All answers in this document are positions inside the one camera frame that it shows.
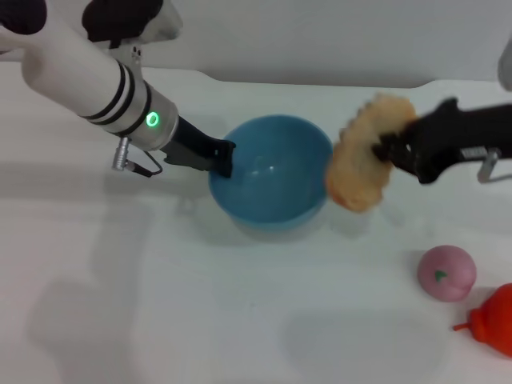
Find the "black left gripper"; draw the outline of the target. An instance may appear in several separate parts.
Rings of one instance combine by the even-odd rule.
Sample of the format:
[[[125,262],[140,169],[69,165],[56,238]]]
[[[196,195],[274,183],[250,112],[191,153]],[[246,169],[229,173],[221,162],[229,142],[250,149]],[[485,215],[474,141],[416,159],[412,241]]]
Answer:
[[[215,172],[230,178],[234,149],[232,141],[212,138],[184,118],[179,118],[174,135],[162,152],[168,164]]]

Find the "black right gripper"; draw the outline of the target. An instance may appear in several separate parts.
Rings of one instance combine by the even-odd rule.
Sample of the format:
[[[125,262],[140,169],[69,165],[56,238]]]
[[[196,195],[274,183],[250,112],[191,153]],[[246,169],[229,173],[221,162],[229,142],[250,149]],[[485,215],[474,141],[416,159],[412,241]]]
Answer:
[[[492,168],[511,158],[511,104],[461,110],[450,98],[403,131],[379,135],[372,151],[381,162],[431,184],[447,169],[481,161]]]

